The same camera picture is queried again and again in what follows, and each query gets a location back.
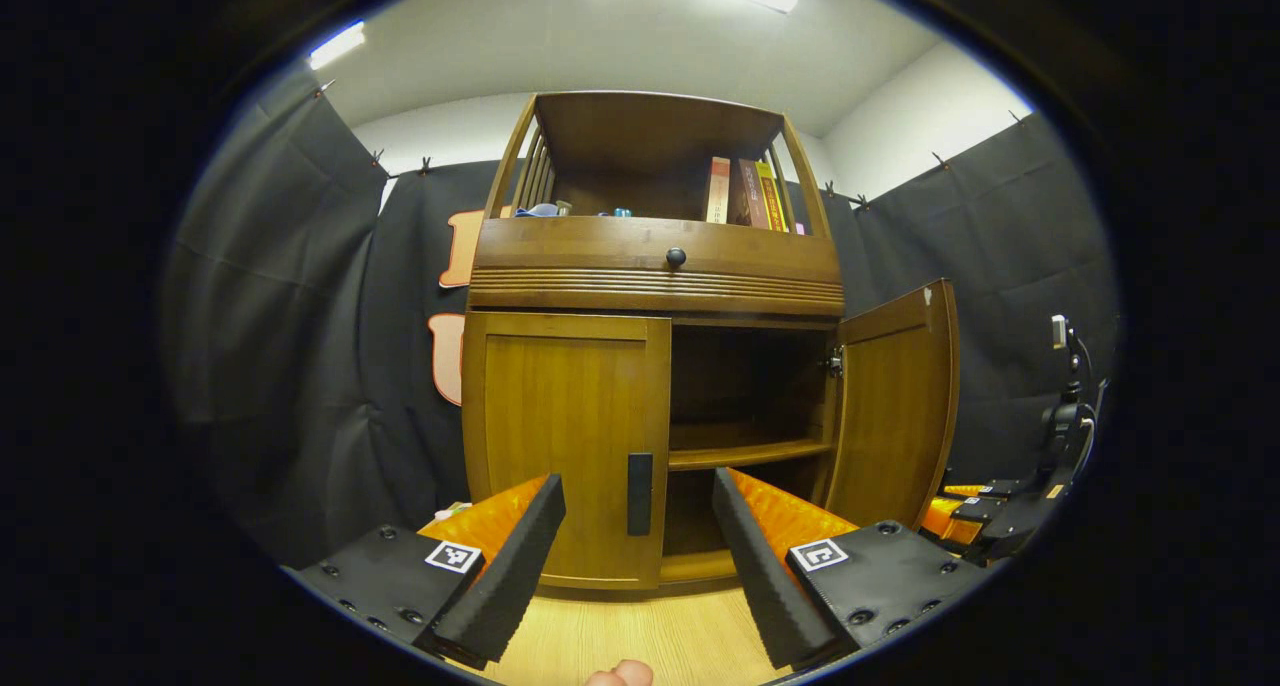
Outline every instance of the yellow book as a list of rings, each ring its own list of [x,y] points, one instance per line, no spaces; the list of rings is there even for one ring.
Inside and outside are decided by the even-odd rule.
[[[769,168],[768,163],[755,161],[755,172],[760,175],[760,189],[764,193],[764,209],[769,215],[769,229],[790,234],[786,216],[782,215],[777,180],[773,180],[773,168]]]

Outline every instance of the book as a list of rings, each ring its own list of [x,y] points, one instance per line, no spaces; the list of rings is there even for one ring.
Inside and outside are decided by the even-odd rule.
[[[728,159],[713,156],[707,182],[707,220],[710,224],[728,224]]]
[[[755,173],[760,177],[760,195],[764,195],[764,210],[769,215],[769,229],[790,234],[787,218],[782,214],[782,200],[778,198],[778,183],[773,180],[773,168],[768,163],[755,163]]]
[[[730,179],[728,220],[740,227],[768,229],[769,215],[764,209],[764,195],[760,193],[760,175],[750,157],[740,157],[733,163],[735,174]]]

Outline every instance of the black door handle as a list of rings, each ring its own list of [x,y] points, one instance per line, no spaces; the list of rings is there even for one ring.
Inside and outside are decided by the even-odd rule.
[[[653,454],[627,454],[627,536],[648,536],[650,513],[653,513]]]

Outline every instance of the wooden shelf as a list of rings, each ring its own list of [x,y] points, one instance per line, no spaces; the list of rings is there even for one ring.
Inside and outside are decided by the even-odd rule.
[[[662,557],[658,580],[663,584],[677,581],[704,581],[708,578],[727,578],[736,576],[733,557],[728,549],[704,552],[699,554],[680,554]]]
[[[685,449],[668,453],[668,471],[694,471],[719,466],[751,466],[787,458],[804,458],[826,453],[831,445],[813,439],[778,442],[774,444],[732,445],[723,449]]]

